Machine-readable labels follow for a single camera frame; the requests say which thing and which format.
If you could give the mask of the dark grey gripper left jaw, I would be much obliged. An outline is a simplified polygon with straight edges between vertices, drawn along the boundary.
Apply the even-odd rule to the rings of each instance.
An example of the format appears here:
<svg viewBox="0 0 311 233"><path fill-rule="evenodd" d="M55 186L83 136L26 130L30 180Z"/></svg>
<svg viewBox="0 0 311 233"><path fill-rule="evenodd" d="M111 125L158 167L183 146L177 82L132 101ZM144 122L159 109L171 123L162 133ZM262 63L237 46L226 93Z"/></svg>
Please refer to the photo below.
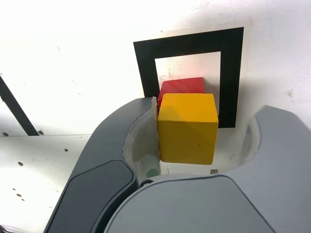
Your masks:
<svg viewBox="0 0 311 233"><path fill-rule="evenodd" d="M45 232L102 233L140 182L159 174L157 101L136 99L92 133Z"/></svg>

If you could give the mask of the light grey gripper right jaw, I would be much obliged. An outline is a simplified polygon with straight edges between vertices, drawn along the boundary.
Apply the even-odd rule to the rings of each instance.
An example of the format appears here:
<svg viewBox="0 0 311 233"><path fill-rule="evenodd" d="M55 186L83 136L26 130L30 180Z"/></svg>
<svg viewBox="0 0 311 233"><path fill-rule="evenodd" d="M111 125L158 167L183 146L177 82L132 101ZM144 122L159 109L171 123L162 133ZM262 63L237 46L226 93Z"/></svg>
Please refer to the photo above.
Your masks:
<svg viewBox="0 0 311 233"><path fill-rule="evenodd" d="M311 131L264 106L251 120L237 168L164 178L128 197L107 233L308 233Z"/></svg>

